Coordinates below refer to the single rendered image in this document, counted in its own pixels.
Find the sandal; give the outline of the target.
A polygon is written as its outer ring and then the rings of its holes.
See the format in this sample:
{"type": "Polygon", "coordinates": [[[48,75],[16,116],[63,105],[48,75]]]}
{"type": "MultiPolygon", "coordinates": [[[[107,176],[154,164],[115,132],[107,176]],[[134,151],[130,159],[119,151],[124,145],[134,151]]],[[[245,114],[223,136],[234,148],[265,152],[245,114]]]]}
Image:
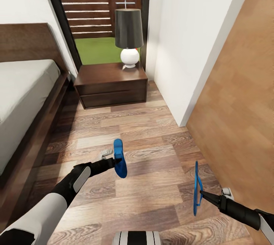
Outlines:
{"type": "Polygon", "coordinates": [[[114,141],[114,159],[122,158],[122,161],[115,164],[115,171],[121,177],[125,178],[127,176],[127,166],[123,154],[123,141],[122,139],[115,139],[114,141]]]}
{"type": "MultiPolygon", "coordinates": [[[[200,205],[200,204],[197,203],[197,197],[198,197],[197,187],[198,187],[198,184],[200,185],[200,190],[202,191],[202,181],[201,181],[201,179],[198,176],[198,162],[196,162],[196,169],[195,169],[195,190],[194,190],[194,204],[193,204],[194,215],[196,215],[197,206],[200,205]]],[[[201,199],[203,198],[202,196],[203,195],[201,194],[200,202],[201,202],[201,199]]]]}

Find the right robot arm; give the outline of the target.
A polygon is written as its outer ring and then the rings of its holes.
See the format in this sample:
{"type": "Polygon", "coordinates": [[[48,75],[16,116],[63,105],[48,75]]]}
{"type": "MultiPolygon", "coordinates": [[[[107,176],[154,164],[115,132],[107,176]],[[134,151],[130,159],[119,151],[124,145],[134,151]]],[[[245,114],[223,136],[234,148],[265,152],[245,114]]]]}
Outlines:
{"type": "Polygon", "coordinates": [[[222,195],[201,191],[202,197],[218,207],[221,213],[228,215],[241,223],[263,232],[271,245],[274,245],[274,214],[262,210],[252,210],[234,201],[230,188],[223,188],[222,195]]]}

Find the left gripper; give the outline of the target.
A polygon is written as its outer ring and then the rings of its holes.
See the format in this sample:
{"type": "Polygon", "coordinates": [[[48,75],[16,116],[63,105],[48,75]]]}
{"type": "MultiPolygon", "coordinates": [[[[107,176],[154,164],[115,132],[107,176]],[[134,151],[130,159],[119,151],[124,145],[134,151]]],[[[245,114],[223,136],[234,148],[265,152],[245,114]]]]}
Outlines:
{"type": "Polygon", "coordinates": [[[122,161],[122,158],[113,159],[113,157],[97,161],[97,163],[99,164],[99,174],[111,168],[114,168],[115,164],[119,163],[120,161],[122,161]]]}

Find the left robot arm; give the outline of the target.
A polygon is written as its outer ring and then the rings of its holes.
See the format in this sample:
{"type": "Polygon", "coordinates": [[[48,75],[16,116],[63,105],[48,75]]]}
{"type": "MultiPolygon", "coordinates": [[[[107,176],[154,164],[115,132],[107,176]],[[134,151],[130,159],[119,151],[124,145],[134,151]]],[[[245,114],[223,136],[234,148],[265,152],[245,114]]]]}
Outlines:
{"type": "Polygon", "coordinates": [[[0,234],[0,245],[46,245],[62,216],[88,178],[115,167],[122,158],[106,159],[112,149],[99,152],[95,163],[75,165],[37,205],[0,234]]]}

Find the robot trunk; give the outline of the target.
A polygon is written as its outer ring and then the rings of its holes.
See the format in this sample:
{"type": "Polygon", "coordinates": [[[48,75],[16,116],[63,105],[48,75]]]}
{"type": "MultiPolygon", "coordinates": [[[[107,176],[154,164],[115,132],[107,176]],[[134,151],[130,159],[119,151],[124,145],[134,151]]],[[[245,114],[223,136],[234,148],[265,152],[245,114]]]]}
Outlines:
{"type": "Polygon", "coordinates": [[[112,245],[162,245],[158,231],[116,231],[112,245]]]}

